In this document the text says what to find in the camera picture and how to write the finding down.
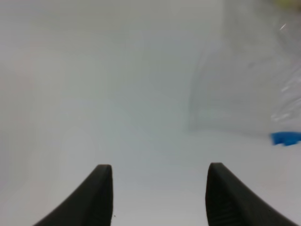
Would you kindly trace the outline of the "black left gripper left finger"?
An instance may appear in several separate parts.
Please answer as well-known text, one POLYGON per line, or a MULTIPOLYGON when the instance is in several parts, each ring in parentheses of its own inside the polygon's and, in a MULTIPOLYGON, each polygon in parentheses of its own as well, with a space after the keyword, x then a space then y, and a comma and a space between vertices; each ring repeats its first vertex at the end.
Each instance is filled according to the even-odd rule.
POLYGON ((79 187, 37 226, 110 226, 113 216, 111 165, 97 165, 79 187))

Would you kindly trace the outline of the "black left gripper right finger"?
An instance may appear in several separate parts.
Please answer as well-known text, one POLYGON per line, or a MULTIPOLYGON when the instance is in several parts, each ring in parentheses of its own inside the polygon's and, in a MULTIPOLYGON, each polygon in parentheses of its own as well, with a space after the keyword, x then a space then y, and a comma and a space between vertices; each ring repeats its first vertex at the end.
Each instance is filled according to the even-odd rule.
POLYGON ((295 226, 250 190, 222 163, 211 163, 206 183, 210 226, 295 226))

